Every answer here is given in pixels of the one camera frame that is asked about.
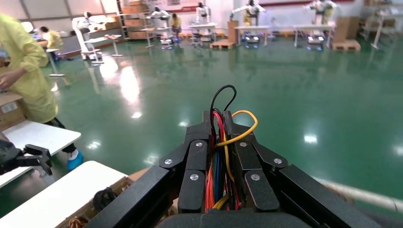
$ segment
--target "person's hand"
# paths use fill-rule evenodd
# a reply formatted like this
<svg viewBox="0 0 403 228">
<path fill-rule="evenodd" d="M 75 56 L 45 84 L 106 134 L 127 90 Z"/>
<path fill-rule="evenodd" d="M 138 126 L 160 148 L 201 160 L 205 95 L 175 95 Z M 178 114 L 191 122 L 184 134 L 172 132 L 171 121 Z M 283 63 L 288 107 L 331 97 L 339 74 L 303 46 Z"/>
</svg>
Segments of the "person's hand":
<svg viewBox="0 0 403 228">
<path fill-rule="evenodd" d="M 6 89 L 12 86 L 18 79 L 20 79 L 27 71 L 24 68 L 6 72 L 0 75 L 0 88 Z"/>
</svg>

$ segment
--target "wooden pallet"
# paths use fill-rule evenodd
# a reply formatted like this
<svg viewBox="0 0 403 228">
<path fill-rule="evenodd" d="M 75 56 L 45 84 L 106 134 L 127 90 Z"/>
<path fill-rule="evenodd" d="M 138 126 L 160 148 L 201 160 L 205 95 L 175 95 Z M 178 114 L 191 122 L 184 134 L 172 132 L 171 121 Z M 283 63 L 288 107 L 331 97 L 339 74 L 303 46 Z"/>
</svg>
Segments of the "wooden pallet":
<svg viewBox="0 0 403 228">
<path fill-rule="evenodd" d="M 210 44 L 210 48 L 218 47 L 219 49 L 222 48 L 231 49 L 233 46 L 235 46 L 235 43 L 229 42 L 227 39 L 222 39 Z"/>
<path fill-rule="evenodd" d="M 344 51 L 361 51 L 361 45 L 355 39 L 348 39 L 344 42 L 333 43 L 332 49 Z"/>
</svg>

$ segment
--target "cable bundle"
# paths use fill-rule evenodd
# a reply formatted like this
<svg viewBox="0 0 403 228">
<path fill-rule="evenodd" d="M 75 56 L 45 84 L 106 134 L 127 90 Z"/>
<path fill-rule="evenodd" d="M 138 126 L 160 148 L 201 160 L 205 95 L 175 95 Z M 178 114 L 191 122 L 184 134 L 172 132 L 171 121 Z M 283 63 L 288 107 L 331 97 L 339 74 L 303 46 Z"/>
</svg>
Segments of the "cable bundle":
<svg viewBox="0 0 403 228">
<path fill-rule="evenodd" d="M 210 168 L 206 173 L 206 200 L 205 212 L 211 208 L 221 209 L 227 200 L 229 200 L 228 210 L 238 210 L 240 207 L 239 195 L 235 186 L 235 180 L 230 169 L 230 154 L 228 151 L 228 144 L 242 139 L 250 134 L 258 125 L 258 120 L 249 111 L 241 110 L 232 114 L 232 117 L 240 113 L 248 113 L 255 121 L 254 125 L 243 134 L 227 141 L 225 120 L 221 112 L 214 108 L 214 102 L 218 94 L 225 88 L 232 88 L 234 96 L 225 107 L 224 111 L 230 106 L 232 101 L 237 95 L 237 91 L 232 85 L 225 85 L 219 89 L 213 97 L 210 105 L 210 123 L 212 134 L 212 145 L 210 155 Z M 214 127 L 214 118 L 217 118 L 217 125 L 219 127 L 219 137 Z"/>
</svg>

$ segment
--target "dark hair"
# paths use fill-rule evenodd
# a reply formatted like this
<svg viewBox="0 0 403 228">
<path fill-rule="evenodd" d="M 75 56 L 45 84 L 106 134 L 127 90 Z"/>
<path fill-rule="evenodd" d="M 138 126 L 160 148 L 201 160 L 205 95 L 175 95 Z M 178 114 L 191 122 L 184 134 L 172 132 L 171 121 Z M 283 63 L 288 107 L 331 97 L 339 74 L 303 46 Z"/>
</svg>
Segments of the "dark hair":
<svg viewBox="0 0 403 228">
<path fill-rule="evenodd" d="M 45 27 L 45 26 L 40 27 L 40 30 L 42 32 L 49 32 L 49 29 L 47 27 Z"/>
</svg>

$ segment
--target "black pants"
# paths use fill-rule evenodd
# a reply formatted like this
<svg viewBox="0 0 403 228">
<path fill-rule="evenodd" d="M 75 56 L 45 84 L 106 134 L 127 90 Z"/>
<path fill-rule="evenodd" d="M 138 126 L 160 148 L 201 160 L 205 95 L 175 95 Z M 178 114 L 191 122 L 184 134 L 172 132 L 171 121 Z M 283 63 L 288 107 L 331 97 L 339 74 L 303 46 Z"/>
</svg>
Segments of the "black pants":
<svg viewBox="0 0 403 228">
<path fill-rule="evenodd" d="M 58 128 L 63 128 L 63 129 L 66 128 L 57 118 L 54 118 L 53 120 L 51 120 L 51 121 L 49 121 L 49 122 L 46 122 L 46 123 L 44 123 L 44 124 L 49 125 L 49 126 L 58 127 Z M 74 152 L 76 149 L 77 149 L 77 148 L 76 148 L 76 147 L 74 146 L 74 144 L 72 143 L 72 144 L 68 145 L 67 147 L 65 147 L 64 149 L 62 149 L 62 151 L 63 151 L 63 152 L 66 152 L 66 153 L 72 153 L 72 152 Z"/>
</svg>

